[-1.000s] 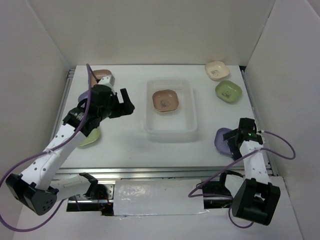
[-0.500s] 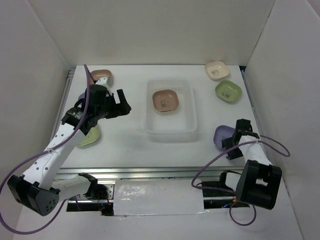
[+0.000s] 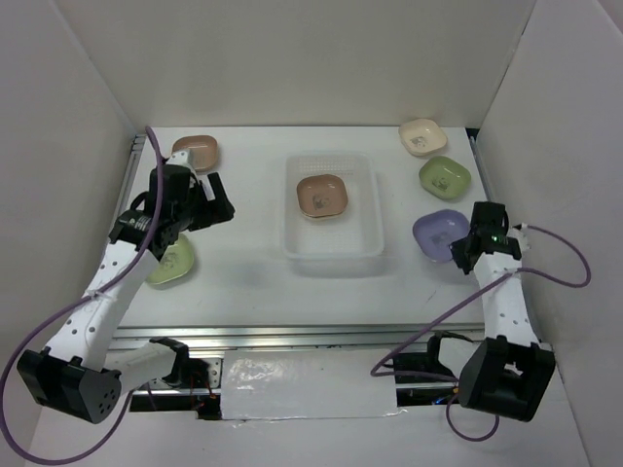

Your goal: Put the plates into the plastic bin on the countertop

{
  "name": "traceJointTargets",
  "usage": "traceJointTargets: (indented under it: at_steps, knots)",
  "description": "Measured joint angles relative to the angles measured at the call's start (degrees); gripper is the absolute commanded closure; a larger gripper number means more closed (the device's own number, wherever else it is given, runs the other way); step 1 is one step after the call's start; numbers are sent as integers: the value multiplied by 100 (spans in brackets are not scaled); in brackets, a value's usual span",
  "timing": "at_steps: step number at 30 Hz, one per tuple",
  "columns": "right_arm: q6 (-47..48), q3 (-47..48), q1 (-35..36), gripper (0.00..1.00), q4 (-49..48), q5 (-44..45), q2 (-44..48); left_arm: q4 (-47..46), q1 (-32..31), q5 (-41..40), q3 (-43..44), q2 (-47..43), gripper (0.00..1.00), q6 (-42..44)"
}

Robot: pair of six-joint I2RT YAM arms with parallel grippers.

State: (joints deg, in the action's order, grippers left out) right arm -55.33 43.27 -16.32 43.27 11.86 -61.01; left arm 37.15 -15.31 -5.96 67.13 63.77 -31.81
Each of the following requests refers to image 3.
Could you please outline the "purple plate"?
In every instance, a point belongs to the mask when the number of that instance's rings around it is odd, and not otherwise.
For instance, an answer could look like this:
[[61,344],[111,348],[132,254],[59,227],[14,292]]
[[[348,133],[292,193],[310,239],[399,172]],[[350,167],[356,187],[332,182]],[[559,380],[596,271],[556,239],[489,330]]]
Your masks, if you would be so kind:
[[423,255],[435,263],[453,259],[450,245],[466,237],[470,224],[453,209],[442,209],[420,217],[412,227],[412,235]]

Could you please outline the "green plate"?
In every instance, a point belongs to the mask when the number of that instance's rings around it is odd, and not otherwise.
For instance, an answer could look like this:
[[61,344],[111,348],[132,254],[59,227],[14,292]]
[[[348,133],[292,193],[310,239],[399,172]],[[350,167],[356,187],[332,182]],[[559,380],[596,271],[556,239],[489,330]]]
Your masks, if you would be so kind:
[[445,156],[428,160],[419,171],[421,186],[445,201],[462,198],[471,184],[471,173],[460,163]]
[[195,250],[190,239],[181,234],[170,245],[162,258],[159,266],[149,274],[145,283],[152,287],[172,285],[179,279],[189,274],[195,265]]

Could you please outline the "brown plate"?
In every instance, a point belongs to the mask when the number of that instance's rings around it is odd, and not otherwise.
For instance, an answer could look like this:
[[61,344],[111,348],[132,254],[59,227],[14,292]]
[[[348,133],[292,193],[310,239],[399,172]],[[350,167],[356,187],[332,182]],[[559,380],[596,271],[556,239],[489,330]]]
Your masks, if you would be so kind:
[[299,210],[308,219],[339,217],[348,208],[348,191],[342,178],[319,174],[302,179],[296,187]]
[[191,153],[192,166],[196,172],[205,173],[219,162],[218,143],[210,135],[190,135],[179,138],[173,143],[171,152],[183,150]]

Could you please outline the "cream plate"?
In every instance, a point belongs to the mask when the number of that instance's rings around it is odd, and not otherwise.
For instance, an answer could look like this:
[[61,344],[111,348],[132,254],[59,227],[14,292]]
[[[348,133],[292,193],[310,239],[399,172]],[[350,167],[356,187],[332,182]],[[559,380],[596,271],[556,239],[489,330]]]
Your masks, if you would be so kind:
[[401,125],[398,135],[404,148],[415,157],[426,157],[444,149],[448,137],[442,128],[430,119],[416,119]]

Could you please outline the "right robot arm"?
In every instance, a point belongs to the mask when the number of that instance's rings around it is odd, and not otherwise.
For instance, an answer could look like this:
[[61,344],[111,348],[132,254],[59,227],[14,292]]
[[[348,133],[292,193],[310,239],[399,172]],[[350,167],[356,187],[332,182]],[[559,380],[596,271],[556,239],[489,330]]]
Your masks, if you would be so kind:
[[461,369],[458,401],[464,408],[528,422],[553,375],[555,358],[540,347],[532,329],[520,277],[521,246],[509,232],[504,205],[474,203],[469,232],[450,251],[459,269],[475,274],[479,291],[431,325],[480,298],[485,338]]

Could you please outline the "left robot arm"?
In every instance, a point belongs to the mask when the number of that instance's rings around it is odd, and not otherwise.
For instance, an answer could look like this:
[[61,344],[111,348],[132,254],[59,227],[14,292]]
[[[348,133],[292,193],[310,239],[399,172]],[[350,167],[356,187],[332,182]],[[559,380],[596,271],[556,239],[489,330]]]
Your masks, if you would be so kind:
[[182,232],[229,222],[234,215],[218,173],[198,178],[191,169],[170,164],[162,173],[152,171],[148,191],[115,221],[85,302],[41,351],[26,350],[19,357],[18,373],[35,401],[98,424],[123,394],[153,379],[171,388],[188,383],[193,366],[180,341],[154,338],[116,357],[107,353],[166,249]]

